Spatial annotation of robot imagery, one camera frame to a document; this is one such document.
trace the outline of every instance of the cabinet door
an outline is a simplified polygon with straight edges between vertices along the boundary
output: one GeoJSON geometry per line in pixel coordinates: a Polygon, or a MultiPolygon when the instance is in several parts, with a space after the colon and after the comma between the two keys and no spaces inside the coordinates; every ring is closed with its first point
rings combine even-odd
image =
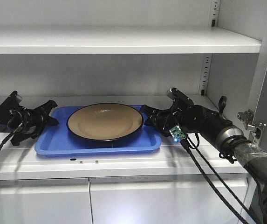
{"type": "Polygon", "coordinates": [[[85,184],[0,186],[0,224],[38,223],[91,224],[88,180],[85,184]]]}
{"type": "MultiPolygon", "coordinates": [[[[243,201],[246,179],[227,180],[243,201]]],[[[219,182],[232,206],[240,206],[219,182]]],[[[236,224],[237,218],[205,181],[91,183],[94,224],[236,224]]]]}

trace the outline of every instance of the shelf bracket slot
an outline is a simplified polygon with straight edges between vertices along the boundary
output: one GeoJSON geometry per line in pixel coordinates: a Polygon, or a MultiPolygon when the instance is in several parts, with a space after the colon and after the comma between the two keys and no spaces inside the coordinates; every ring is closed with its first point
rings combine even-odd
{"type": "Polygon", "coordinates": [[[220,0],[212,0],[211,1],[211,7],[210,7],[210,18],[209,18],[208,26],[210,26],[210,27],[216,27],[217,26],[219,8],[220,8],[220,0]]]}
{"type": "Polygon", "coordinates": [[[211,60],[212,54],[204,54],[198,91],[198,94],[202,96],[206,95],[207,92],[211,60]]]}

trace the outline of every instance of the white cabinet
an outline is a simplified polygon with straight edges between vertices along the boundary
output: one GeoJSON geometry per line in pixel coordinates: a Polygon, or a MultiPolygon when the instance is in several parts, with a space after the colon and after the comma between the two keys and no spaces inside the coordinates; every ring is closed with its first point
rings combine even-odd
{"type": "Polygon", "coordinates": [[[0,186],[0,224],[92,224],[87,179],[7,182],[0,186]]]}
{"type": "MultiPolygon", "coordinates": [[[[240,206],[219,181],[215,186],[240,212],[240,206]]],[[[246,179],[226,180],[244,200],[246,179]]],[[[237,224],[207,182],[165,181],[135,183],[91,183],[94,224],[237,224]]]]}
{"type": "MultiPolygon", "coordinates": [[[[266,72],[267,0],[0,0],[0,103],[17,90],[30,108],[54,98],[165,109],[175,86],[213,110],[227,95],[225,116],[244,129],[236,115],[259,108],[266,72]]],[[[155,154],[76,161],[40,157],[34,143],[5,145],[0,181],[199,174],[167,140],[155,154]]],[[[200,147],[219,172],[245,172],[200,147]]],[[[90,195],[88,180],[74,183],[0,186],[0,223],[236,223],[203,181],[92,183],[90,195]]],[[[245,197],[245,178],[229,185],[245,197]]]]}

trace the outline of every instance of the tray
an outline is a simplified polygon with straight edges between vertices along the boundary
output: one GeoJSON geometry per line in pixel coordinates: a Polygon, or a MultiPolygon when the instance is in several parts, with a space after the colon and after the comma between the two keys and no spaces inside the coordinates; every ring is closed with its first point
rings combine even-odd
{"type": "MultiPolygon", "coordinates": [[[[139,110],[140,105],[132,105],[139,110]]],[[[136,133],[112,142],[93,142],[70,132],[67,120],[82,106],[60,107],[54,110],[52,117],[60,122],[58,126],[46,126],[39,137],[35,151],[48,157],[87,156],[108,154],[152,153],[161,145],[161,138],[153,127],[143,125],[136,133]]]]}

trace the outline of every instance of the white countertop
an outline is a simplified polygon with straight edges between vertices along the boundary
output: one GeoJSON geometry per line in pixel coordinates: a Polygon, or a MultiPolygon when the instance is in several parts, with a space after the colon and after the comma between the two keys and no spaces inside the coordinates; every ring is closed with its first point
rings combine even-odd
{"type": "MultiPolygon", "coordinates": [[[[216,110],[207,97],[189,96],[195,104],[216,110]]],[[[148,104],[166,109],[171,100],[165,96],[139,97],[29,97],[24,98],[21,105],[35,108],[39,104],[53,99],[58,106],[79,106],[100,102],[116,102],[124,104],[148,104]]],[[[0,142],[7,133],[0,133],[0,142]]],[[[0,153],[0,180],[83,178],[83,177],[115,177],[143,175],[190,175],[200,174],[188,153],[172,138],[162,137],[161,147],[151,154],[46,157],[38,155],[34,150],[37,140],[28,139],[20,146],[12,146],[7,142],[0,153]]],[[[231,164],[219,158],[218,151],[203,138],[200,138],[199,149],[220,174],[246,173],[237,162],[231,164]]],[[[207,173],[212,173],[205,162],[193,150],[199,163],[207,173]]]]}

